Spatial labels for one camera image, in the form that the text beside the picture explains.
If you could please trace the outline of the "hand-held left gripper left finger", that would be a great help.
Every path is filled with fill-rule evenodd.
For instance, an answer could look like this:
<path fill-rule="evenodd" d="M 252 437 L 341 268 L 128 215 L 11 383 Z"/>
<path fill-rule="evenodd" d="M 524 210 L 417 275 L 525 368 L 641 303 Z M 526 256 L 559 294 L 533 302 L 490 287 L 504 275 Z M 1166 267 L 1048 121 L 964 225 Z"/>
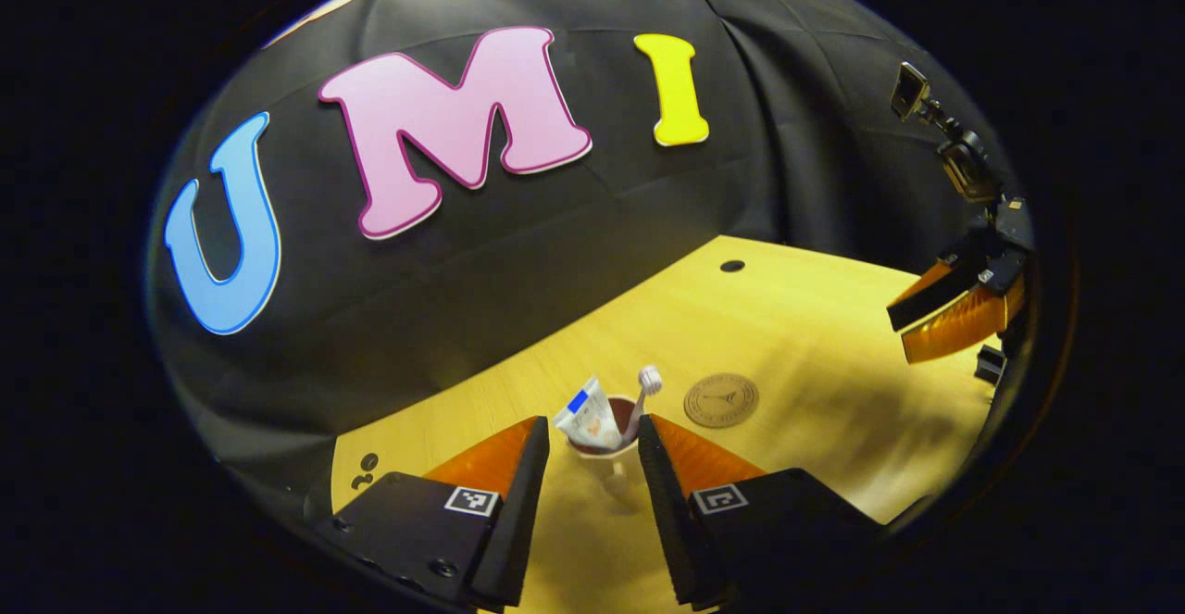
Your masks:
<path fill-rule="evenodd" d="M 549 454 L 534 416 L 423 477 L 365 468 L 313 533 L 418 613 L 502 613 L 521 600 Z"/>

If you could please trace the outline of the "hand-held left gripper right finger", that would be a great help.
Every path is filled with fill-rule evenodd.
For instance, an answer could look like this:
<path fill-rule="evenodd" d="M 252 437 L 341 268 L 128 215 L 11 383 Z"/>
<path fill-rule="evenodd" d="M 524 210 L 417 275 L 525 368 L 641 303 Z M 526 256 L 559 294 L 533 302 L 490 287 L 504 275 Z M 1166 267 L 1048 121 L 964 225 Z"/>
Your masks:
<path fill-rule="evenodd" d="M 694 610 L 825 610 L 880 524 L 801 468 L 767 473 L 647 412 L 639 458 L 675 599 Z"/>

